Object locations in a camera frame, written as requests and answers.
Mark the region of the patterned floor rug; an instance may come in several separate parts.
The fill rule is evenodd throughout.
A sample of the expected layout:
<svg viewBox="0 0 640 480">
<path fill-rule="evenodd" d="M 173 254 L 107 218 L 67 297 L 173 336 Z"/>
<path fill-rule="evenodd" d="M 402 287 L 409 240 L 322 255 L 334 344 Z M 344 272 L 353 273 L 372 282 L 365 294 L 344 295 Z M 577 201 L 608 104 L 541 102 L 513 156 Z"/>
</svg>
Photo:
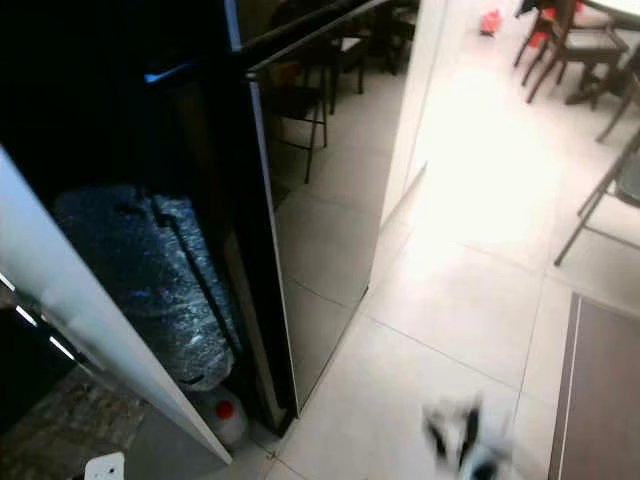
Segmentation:
<svg viewBox="0 0 640 480">
<path fill-rule="evenodd" d="M 148 412 L 77 367 L 1 435 L 0 480 L 72 480 L 92 458 L 127 452 Z"/>
</svg>

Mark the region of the brown floor mat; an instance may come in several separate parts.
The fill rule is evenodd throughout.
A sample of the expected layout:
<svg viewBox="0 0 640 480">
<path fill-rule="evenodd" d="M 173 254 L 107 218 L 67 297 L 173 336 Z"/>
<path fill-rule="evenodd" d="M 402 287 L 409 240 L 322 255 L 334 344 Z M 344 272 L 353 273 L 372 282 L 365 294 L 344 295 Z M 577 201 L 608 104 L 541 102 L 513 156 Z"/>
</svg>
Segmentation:
<svg viewBox="0 0 640 480">
<path fill-rule="evenodd" d="M 640 317 L 570 302 L 548 480 L 640 480 Z"/>
</svg>

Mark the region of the small red object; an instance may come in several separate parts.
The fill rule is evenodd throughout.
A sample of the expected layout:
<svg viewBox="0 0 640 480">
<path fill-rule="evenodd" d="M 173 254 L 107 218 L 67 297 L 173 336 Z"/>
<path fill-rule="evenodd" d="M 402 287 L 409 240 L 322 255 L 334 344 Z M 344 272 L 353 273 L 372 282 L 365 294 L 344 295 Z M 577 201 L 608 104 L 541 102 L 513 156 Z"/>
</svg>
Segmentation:
<svg viewBox="0 0 640 480">
<path fill-rule="evenodd" d="M 490 10 L 486 10 L 486 12 L 484 12 L 484 14 L 480 17 L 479 28 L 477 28 L 477 32 L 479 32 L 481 36 L 495 37 L 500 31 L 502 23 L 502 9 L 493 8 Z"/>
</svg>

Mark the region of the dark wooden dining chair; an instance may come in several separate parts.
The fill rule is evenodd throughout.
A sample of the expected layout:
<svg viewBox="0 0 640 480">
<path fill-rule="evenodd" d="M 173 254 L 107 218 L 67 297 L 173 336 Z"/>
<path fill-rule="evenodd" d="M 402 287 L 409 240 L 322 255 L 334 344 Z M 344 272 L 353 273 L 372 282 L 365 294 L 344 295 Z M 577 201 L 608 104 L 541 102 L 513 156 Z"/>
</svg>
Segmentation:
<svg viewBox="0 0 640 480">
<path fill-rule="evenodd" d="M 579 90 L 564 102 L 568 105 L 581 102 L 588 102 L 591 106 L 598 105 L 599 97 L 609 90 L 609 76 L 618 70 L 618 64 L 630 50 L 608 15 L 590 14 L 586 22 L 577 19 L 577 15 L 588 10 L 585 6 L 579 8 L 579 4 L 580 0 L 520 0 L 515 13 L 517 17 L 526 13 L 536 15 L 522 47 L 525 49 L 529 46 L 538 33 L 544 35 L 521 81 L 522 86 L 525 86 L 539 61 L 544 61 L 543 72 L 527 93 L 527 104 L 531 104 L 538 96 L 540 87 L 553 70 L 566 72 L 571 63 L 580 63 L 582 78 Z"/>
</svg>

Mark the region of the grey metal folding chair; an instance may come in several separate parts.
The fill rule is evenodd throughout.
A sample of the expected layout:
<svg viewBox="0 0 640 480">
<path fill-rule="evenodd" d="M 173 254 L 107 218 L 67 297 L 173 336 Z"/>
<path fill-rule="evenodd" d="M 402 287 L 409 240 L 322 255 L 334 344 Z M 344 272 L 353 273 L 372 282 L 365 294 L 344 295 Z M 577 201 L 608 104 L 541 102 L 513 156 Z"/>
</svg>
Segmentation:
<svg viewBox="0 0 640 480">
<path fill-rule="evenodd" d="M 640 210 L 640 129 L 632 134 L 630 140 L 622 148 L 620 156 L 613 161 L 611 168 L 599 179 L 599 182 L 591 189 L 590 195 L 585 198 L 580 209 L 577 210 L 579 220 L 553 261 L 556 268 L 562 264 L 564 257 L 572 250 L 573 244 L 585 230 L 599 234 L 609 241 L 621 243 L 631 250 L 640 251 L 640 242 L 616 236 L 607 230 L 591 227 L 590 220 L 605 197 L 612 197 L 623 205 Z"/>
</svg>

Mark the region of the black glossy fridge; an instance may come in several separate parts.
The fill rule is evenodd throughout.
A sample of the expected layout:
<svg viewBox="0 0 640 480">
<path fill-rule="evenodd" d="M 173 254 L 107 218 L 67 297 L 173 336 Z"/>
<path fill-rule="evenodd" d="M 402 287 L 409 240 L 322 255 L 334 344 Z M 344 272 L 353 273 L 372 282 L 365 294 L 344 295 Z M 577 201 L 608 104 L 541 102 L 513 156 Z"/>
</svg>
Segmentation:
<svg viewBox="0 0 640 480">
<path fill-rule="evenodd" d="M 283 434 L 314 396 L 404 170 L 436 0 L 184 0 L 183 60 L 151 81 L 193 125 L 198 183 L 250 334 L 253 408 Z"/>
</svg>

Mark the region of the bubble wrap roll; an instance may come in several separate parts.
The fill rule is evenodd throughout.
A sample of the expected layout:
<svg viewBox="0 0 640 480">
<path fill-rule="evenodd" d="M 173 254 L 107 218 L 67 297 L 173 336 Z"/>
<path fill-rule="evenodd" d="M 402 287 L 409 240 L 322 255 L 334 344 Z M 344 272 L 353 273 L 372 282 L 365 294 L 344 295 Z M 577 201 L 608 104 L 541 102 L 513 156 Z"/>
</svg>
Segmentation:
<svg viewBox="0 0 640 480">
<path fill-rule="evenodd" d="M 73 189 L 52 216 L 178 387 L 219 388 L 242 352 L 241 311 L 186 197 Z"/>
</svg>

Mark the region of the white bottle with red cap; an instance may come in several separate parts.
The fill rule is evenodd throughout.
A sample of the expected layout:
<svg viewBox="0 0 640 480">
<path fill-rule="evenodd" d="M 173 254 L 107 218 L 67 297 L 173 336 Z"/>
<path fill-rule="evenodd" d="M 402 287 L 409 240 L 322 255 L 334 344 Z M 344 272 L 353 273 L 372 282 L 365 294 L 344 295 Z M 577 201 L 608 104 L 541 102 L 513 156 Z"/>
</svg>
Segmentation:
<svg viewBox="0 0 640 480">
<path fill-rule="evenodd" d="M 211 390 L 205 397 L 204 407 L 206 420 L 220 443 L 238 445 L 246 439 L 250 420 L 236 394 L 225 388 Z"/>
</svg>

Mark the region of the black under-counter appliance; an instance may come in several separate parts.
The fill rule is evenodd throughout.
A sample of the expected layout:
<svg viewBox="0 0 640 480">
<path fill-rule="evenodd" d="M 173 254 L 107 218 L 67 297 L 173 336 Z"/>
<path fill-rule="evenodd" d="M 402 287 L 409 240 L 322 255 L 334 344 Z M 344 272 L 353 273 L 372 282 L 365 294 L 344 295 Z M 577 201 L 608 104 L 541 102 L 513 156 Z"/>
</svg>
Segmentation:
<svg viewBox="0 0 640 480">
<path fill-rule="evenodd" d="M 54 325 L 19 303 L 1 307 L 1 434 L 15 428 L 77 365 L 76 352 Z"/>
</svg>

